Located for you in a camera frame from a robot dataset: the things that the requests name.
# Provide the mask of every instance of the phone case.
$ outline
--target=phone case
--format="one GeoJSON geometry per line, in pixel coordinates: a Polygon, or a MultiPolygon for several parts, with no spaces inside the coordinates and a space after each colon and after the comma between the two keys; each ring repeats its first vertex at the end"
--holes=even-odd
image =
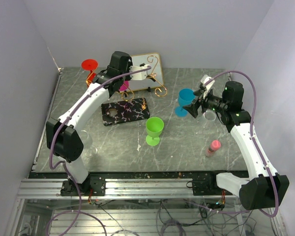
{"type": "Polygon", "coordinates": [[[120,101],[106,103],[102,104],[101,107],[104,126],[122,124],[149,118],[148,105],[145,98],[136,98],[129,102],[120,101]],[[146,105],[145,109],[142,108],[143,99],[146,105]],[[117,114],[115,116],[110,116],[110,112],[113,110],[115,110],[117,114]]]}

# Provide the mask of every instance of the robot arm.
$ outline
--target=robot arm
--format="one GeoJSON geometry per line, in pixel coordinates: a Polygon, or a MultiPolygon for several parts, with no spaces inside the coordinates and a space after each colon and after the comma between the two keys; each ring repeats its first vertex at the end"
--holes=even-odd
{"type": "Polygon", "coordinates": [[[114,52],[106,70],[96,75],[93,83],[82,97],[58,120],[49,118],[46,123],[47,147],[50,149],[54,134],[61,124],[68,117],[70,120],[64,125],[57,136],[54,148],[54,155],[66,162],[66,167],[76,182],[79,184],[82,192],[87,192],[90,187],[89,173],[81,159],[83,143],[79,137],[80,131],[85,127],[86,122],[93,115],[99,106],[109,99],[116,91],[119,90],[124,80],[143,80],[147,77],[149,65],[142,64],[133,66],[131,56],[123,52],[114,52]],[[125,78],[113,80],[104,87],[92,93],[96,88],[113,77],[128,73],[138,72],[125,78]]]}
{"type": "Polygon", "coordinates": [[[207,86],[204,85],[210,79],[211,77],[207,75],[202,78],[200,89],[194,92],[196,98],[190,105],[183,108],[194,118],[197,117],[200,107],[202,112],[210,109],[219,113],[221,115],[221,122],[238,144],[249,173],[249,179],[239,178],[228,172],[217,174],[217,186],[238,196],[247,210],[275,207],[273,187],[269,174],[253,143],[252,137],[254,137],[267,163],[267,167],[269,167],[272,173],[278,191],[279,204],[281,204],[289,186],[289,180],[286,176],[279,175],[278,171],[268,160],[255,133],[254,126],[253,134],[250,133],[251,117],[247,111],[241,108],[244,93],[242,84],[234,81],[226,82],[225,89],[220,98],[214,96],[213,91],[210,90],[214,81],[207,86]]]}

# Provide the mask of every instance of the white wall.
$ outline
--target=white wall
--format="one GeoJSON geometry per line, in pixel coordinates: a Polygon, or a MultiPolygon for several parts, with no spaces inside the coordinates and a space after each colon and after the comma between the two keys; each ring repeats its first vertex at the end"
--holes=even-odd
{"type": "MultiPolygon", "coordinates": [[[[255,126],[268,158],[290,188],[281,210],[289,235],[295,236],[295,0],[275,0],[237,70],[247,73],[257,89],[255,126]]],[[[251,111],[252,90],[244,82],[244,108],[251,111]]]]}
{"type": "Polygon", "coordinates": [[[273,0],[24,0],[58,66],[159,52],[164,67],[234,67],[273,0]]]}
{"type": "Polygon", "coordinates": [[[29,174],[57,74],[22,0],[0,0],[0,236],[29,174]]]}

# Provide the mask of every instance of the marble table surface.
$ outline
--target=marble table surface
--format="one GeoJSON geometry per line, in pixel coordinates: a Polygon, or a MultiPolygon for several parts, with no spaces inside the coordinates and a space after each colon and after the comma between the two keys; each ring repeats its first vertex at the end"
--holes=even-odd
{"type": "MultiPolygon", "coordinates": [[[[136,98],[146,98],[152,116],[163,119],[164,130],[161,142],[149,146],[146,141],[146,120],[112,126],[104,126],[101,109],[93,114],[84,128],[93,139],[92,147],[85,149],[82,159],[92,172],[154,172],[154,171],[200,171],[200,170],[246,170],[244,159],[233,139],[218,119],[214,126],[205,130],[201,116],[180,118],[175,115],[178,93],[183,88],[196,90],[205,75],[214,76],[221,69],[163,68],[168,95],[157,97],[147,90],[135,92],[136,98]],[[206,157],[205,150],[211,141],[218,139],[222,147],[214,156],[206,157]]],[[[58,118],[65,113],[87,89],[88,75],[77,67],[63,69],[62,77],[53,101],[51,117],[58,118]]],[[[214,84],[214,95],[221,96],[227,76],[220,77],[214,84]]],[[[121,101],[115,93],[108,102],[121,101]]],[[[44,136],[36,158],[36,172],[51,172],[48,166],[49,149],[44,136]]]]}

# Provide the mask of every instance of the magenta object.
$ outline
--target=magenta object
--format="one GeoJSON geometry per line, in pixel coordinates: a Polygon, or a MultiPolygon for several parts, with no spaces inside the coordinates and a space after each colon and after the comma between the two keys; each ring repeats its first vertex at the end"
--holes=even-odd
{"type": "MultiPolygon", "coordinates": [[[[124,84],[126,84],[127,86],[129,86],[129,81],[125,81],[123,82],[124,84]]],[[[119,91],[126,91],[128,88],[125,85],[121,85],[119,91]]]]}
{"type": "Polygon", "coordinates": [[[214,153],[219,150],[221,147],[221,142],[218,140],[214,140],[210,146],[206,149],[206,156],[213,156],[214,153]]]}

